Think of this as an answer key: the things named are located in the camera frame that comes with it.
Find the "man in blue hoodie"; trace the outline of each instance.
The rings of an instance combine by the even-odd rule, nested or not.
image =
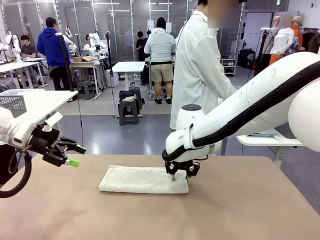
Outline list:
[[[59,36],[56,36],[56,33],[58,32],[57,30],[59,29],[57,21],[53,17],[47,17],[45,24],[47,28],[40,33],[36,48],[39,53],[46,56],[49,66],[49,76],[53,79],[55,90],[70,90],[67,74],[69,69],[66,68],[60,38]],[[70,64],[69,52],[66,43],[64,43],[64,49],[68,58],[68,64]],[[63,89],[61,88],[60,80],[62,80]]]

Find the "stool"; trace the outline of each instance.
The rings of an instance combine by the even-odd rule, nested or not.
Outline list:
[[[125,116],[125,108],[130,107],[133,116]],[[119,102],[119,124],[123,126],[125,122],[133,122],[134,125],[139,124],[139,115],[137,110],[137,103],[136,100],[133,102]]]
[[[79,87],[81,88],[81,90],[84,90],[84,94],[79,92],[79,95],[85,95],[86,100],[90,100],[95,96],[94,88],[91,85],[91,81],[77,81],[76,89],[79,90]]]
[[[141,103],[141,94],[140,94],[140,87],[135,87],[135,88],[132,88],[131,86],[129,87],[129,91],[133,92],[133,94],[135,94],[136,96],[136,100],[139,104],[139,110],[142,109],[142,103]]]

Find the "person in white jacket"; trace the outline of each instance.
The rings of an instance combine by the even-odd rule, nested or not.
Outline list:
[[[166,102],[172,103],[172,81],[174,72],[171,62],[171,53],[176,51],[176,40],[166,33],[166,20],[159,17],[156,28],[151,31],[144,47],[144,53],[151,54],[151,80],[154,82],[155,102],[162,104],[161,82],[165,83]]]
[[[208,28],[208,0],[198,6],[176,39],[175,70],[170,128],[176,129],[180,108],[196,104],[208,114],[236,89],[220,63],[217,29]]]

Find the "black beanie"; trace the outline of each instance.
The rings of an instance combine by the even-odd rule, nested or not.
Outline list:
[[[158,20],[156,21],[156,27],[157,28],[163,28],[166,29],[166,20],[161,16],[158,18]]]

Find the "white hoodie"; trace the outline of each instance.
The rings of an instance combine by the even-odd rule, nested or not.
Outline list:
[[[176,51],[175,38],[161,27],[152,29],[145,44],[144,52],[151,54],[152,62],[171,61],[171,53]]]
[[[217,29],[208,29],[208,18],[195,10],[176,39],[170,128],[176,129],[180,108],[196,104],[208,114],[236,89],[220,63]]]

